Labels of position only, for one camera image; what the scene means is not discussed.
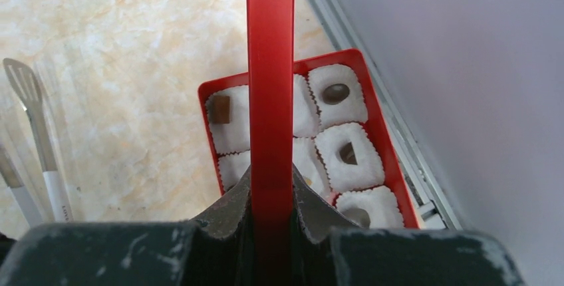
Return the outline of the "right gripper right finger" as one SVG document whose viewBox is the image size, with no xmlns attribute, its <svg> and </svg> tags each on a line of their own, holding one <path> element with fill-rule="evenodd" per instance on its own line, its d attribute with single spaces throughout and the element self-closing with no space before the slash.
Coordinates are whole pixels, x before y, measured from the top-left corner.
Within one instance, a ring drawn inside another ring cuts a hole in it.
<svg viewBox="0 0 564 286">
<path fill-rule="evenodd" d="M 293 170 L 294 285 L 523 285 L 506 248 L 475 231 L 367 229 Z"/>
</svg>

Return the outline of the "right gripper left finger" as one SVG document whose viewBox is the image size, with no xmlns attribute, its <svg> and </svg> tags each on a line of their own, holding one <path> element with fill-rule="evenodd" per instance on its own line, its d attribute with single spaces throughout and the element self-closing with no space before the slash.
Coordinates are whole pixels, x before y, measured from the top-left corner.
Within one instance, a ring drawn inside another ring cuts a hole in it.
<svg viewBox="0 0 564 286">
<path fill-rule="evenodd" d="M 196 217 L 51 223 L 15 242 L 2 285 L 244 285 L 251 282 L 250 172 Z"/>
</svg>

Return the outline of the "dark half chocolate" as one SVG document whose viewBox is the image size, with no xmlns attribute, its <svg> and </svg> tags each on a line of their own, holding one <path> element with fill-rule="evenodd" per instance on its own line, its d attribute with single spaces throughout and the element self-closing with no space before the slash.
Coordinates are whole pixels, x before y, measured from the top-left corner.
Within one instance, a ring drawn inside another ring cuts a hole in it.
<svg viewBox="0 0 564 286">
<path fill-rule="evenodd" d="M 354 147 L 353 144 L 351 142 L 348 142 L 346 144 L 344 144 L 343 146 L 341 146 L 341 148 L 339 149 L 339 156 L 341 158 L 341 161 L 345 164 L 348 165 L 357 165 L 358 162 L 356 160 L 356 154 L 354 151 Z"/>
</svg>

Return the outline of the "brown square chocolate piece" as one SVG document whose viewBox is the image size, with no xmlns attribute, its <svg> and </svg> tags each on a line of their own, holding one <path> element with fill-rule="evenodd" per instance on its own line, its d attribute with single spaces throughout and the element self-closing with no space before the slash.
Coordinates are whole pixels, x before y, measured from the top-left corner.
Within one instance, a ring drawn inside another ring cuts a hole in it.
<svg viewBox="0 0 564 286">
<path fill-rule="evenodd" d="M 210 122 L 212 124 L 229 124 L 231 122 L 231 97 L 225 95 L 215 95 L 211 97 Z"/>
</svg>

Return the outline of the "dark oval chocolate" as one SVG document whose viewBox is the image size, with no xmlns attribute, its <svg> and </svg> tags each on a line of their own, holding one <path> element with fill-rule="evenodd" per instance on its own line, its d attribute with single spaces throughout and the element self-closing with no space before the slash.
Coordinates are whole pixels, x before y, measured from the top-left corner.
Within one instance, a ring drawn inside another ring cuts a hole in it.
<svg viewBox="0 0 564 286">
<path fill-rule="evenodd" d="M 327 86 L 321 93 L 322 101 L 327 105 L 337 105 L 350 95 L 350 88 L 343 83 Z"/>
</svg>

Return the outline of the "metal tongs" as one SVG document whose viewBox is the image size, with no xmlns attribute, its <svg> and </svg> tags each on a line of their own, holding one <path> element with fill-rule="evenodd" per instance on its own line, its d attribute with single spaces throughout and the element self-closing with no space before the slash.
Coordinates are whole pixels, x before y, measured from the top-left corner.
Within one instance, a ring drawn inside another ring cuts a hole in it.
<svg viewBox="0 0 564 286">
<path fill-rule="evenodd" d="M 72 222 L 71 203 L 49 138 L 40 81 L 33 69 L 21 61 L 5 58 L 3 68 L 25 107 L 54 218 L 59 222 Z"/>
</svg>

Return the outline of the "red rectangular lid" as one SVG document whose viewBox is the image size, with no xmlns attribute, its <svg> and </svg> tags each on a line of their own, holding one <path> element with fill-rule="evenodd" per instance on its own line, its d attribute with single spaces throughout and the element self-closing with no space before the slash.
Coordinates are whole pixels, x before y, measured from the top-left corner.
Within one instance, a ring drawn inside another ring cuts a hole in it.
<svg viewBox="0 0 564 286">
<path fill-rule="evenodd" d="M 247 0 L 257 285 L 291 284 L 294 0 Z"/>
</svg>

